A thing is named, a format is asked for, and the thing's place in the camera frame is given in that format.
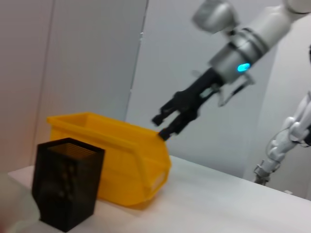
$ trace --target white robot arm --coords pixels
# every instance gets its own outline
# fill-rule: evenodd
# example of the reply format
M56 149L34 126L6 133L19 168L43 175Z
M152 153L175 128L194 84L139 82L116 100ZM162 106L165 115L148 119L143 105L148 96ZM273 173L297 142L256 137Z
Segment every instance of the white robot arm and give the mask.
M206 0L193 17L194 24L209 33L225 32L229 43L211 59L210 69L188 89L177 92L153 118L153 123L160 126L173 112L180 114L159 136L168 140L172 134L181 133L198 117L201 105L214 94L221 94L225 84L232 84L241 76L246 77L246 82L220 106L253 84L247 71L290 31L295 21L310 12L311 0L284 0L280 6L267 7L247 27L237 29L237 13L231 4L225 0Z
M255 183L266 185L270 175L276 172L281 162L285 159L286 153L295 148L298 144L311 143L311 93L301 101L295 115L285 120L282 131L272 140L267 148L267 160L257 165Z

